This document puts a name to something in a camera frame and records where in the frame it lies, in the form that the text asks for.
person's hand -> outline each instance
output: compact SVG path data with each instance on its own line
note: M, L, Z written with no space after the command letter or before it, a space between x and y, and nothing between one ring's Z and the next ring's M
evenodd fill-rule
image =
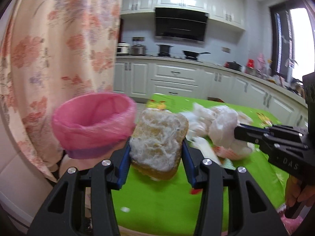
M287 207L293 207L295 202L306 202L307 207L313 206L315 202L315 186L307 185L301 192L301 181L293 176L289 176L285 188L285 204Z

drawer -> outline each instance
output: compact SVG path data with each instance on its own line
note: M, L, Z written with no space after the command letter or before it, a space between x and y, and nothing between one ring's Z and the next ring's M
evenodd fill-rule
M151 80L198 86L197 77L198 70L195 68L155 64L154 75L152 76Z
M198 98L198 86L152 80L152 93L164 95Z

green tablecloth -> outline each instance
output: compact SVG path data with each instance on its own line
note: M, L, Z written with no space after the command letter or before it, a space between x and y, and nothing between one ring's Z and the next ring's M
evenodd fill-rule
M222 105L222 103L194 98L155 94L150 106L154 103L166 105L171 112L191 111L193 103L204 107ZM242 111L252 118L253 126L263 127L262 118L269 118L279 124L267 111L243 106L225 104L236 111ZM284 190L288 174L270 165L267 156L257 151L241 161L233 161L235 167L244 166L264 190L275 208L284 203ZM187 182L182 163L175 177L169 181L153 181L134 168L130 167L127 182L120 191L113 191L113 201L118 224L138 232L155 235L192 235L199 212L201 193L190 194L191 186ZM121 211L122 207L130 209ZM224 191L223 226L228 226L228 192Z

electrical outlet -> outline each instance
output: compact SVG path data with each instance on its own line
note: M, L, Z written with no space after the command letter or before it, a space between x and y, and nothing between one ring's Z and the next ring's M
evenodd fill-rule
M222 51L226 53L231 53L231 49L226 48L226 47L222 47Z
M144 42L145 38L144 37L133 37L132 41L133 42Z

pink bag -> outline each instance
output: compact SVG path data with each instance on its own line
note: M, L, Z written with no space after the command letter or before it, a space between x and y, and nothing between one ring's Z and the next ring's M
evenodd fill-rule
M136 111L136 103L124 94L86 94L55 110L52 129L69 157L96 158L131 136Z

